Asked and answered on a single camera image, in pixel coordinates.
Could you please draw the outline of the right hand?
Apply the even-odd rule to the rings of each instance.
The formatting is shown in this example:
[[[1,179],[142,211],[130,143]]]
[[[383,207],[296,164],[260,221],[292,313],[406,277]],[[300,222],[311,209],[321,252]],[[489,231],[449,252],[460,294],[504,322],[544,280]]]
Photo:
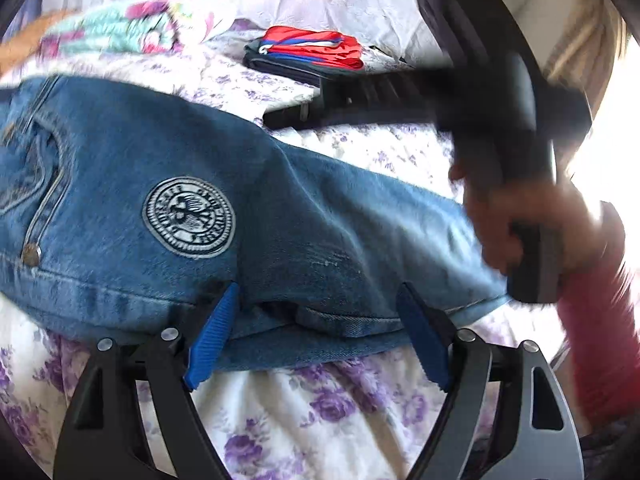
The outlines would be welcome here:
[[[523,243],[511,230],[515,223],[543,226],[559,234],[564,273],[588,268],[605,251],[601,203],[582,194],[567,178],[555,184],[515,182],[483,194],[456,160],[449,169],[449,179],[464,183],[464,208],[482,245],[483,258],[502,274],[519,264],[524,255]]]

